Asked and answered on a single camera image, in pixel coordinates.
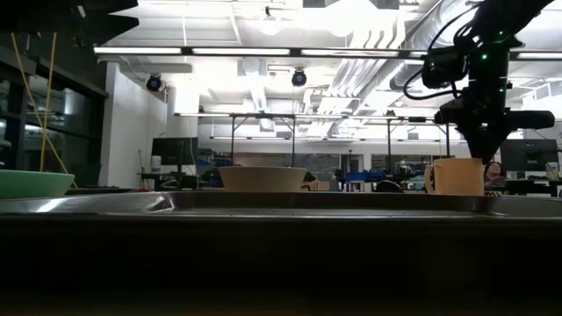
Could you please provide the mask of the dark brown serving tray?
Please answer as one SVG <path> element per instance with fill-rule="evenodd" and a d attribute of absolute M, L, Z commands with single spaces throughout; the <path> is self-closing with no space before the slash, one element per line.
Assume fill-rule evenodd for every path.
<path fill-rule="evenodd" d="M 125 193 L 0 201 L 0 293 L 562 301 L 562 199 Z"/>

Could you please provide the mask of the black metal workstation frame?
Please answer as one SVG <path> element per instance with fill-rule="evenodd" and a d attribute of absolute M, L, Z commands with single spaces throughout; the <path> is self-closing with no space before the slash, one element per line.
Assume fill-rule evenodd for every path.
<path fill-rule="evenodd" d="M 357 116 L 290 113 L 179 113 L 195 118 L 199 144 L 227 153 L 289 154 L 415 154 L 451 157 L 451 126 L 437 126 L 419 116 Z"/>

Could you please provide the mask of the grey plastic bowl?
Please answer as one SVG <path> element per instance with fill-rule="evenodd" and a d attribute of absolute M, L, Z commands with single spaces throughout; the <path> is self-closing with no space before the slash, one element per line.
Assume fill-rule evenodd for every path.
<path fill-rule="evenodd" d="M 297 192 L 306 170 L 289 167 L 233 166 L 219 168 L 226 191 Z"/>

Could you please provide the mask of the black computer monitor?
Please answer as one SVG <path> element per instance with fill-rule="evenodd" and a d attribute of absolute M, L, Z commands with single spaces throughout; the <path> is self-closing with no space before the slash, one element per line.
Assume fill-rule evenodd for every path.
<path fill-rule="evenodd" d="M 559 167 L 555 140 L 505 140 L 500 147 L 501 164 L 508 171 L 547 171 Z"/>
<path fill-rule="evenodd" d="M 152 155 L 161 157 L 162 165 L 194 165 L 198 138 L 153 138 Z"/>

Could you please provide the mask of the green plastic plate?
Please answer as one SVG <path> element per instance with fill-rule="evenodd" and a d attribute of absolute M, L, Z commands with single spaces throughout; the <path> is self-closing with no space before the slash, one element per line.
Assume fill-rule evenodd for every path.
<path fill-rule="evenodd" d="M 0 169 L 0 199 L 61 197 L 74 179 L 71 174 Z"/>

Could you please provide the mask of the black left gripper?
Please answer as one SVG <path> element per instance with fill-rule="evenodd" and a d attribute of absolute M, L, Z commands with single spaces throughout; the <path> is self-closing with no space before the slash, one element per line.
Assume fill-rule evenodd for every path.
<path fill-rule="evenodd" d="M 85 0 L 87 12 L 111 14 L 138 6 L 138 0 Z M 139 25 L 139 19 L 122 16 L 86 18 L 78 32 L 75 0 L 0 0 L 0 33 L 58 33 L 77 45 L 103 45 Z"/>

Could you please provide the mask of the blue storage bin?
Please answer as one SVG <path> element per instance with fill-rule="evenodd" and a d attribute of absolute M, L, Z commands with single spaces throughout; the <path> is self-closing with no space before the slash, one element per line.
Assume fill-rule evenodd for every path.
<path fill-rule="evenodd" d="M 384 178 L 385 175 L 379 172 L 347 172 L 345 174 L 346 182 L 378 182 Z"/>

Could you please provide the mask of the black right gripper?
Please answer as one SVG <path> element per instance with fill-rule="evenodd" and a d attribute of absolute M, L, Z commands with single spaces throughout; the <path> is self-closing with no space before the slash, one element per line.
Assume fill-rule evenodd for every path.
<path fill-rule="evenodd" d="M 437 124 L 454 124 L 477 128 L 505 127 L 485 132 L 484 154 L 478 129 L 460 129 L 469 148 L 471 158 L 489 163 L 501 144 L 515 129 L 544 129 L 554 126 L 555 117 L 550 111 L 511 111 L 506 105 L 509 83 L 506 78 L 497 80 L 470 80 L 468 86 L 454 98 L 440 106 L 434 119 Z"/>

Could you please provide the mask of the long white light bar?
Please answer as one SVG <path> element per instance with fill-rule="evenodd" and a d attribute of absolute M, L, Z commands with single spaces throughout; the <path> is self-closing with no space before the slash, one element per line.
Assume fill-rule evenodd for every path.
<path fill-rule="evenodd" d="M 421 60 L 428 54 L 453 54 L 452 48 L 429 51 L 411 49 L 351 49 L 299 47 L 95 47 L 100 56 L 201 56 L 201 57 L 292 57 Z"/>

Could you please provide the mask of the person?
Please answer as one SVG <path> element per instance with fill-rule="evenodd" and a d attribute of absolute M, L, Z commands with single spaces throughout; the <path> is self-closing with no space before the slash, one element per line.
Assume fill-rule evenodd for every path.
<path fill-rule="evenodd" d="M 499 162 L 489 162 L 484 168 L 484 185 L 503 185 L 506 179 L 506 170 Z"/>

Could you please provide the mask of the orange plastic mug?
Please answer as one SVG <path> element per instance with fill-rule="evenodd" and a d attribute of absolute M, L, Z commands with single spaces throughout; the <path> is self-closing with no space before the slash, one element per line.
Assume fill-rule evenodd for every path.
<path fill-rule="evenodd" d="M 484 195 L 484 165 L 477 158 L 447 158 L 435 160 L 424 172 L 429 194 Z"/>

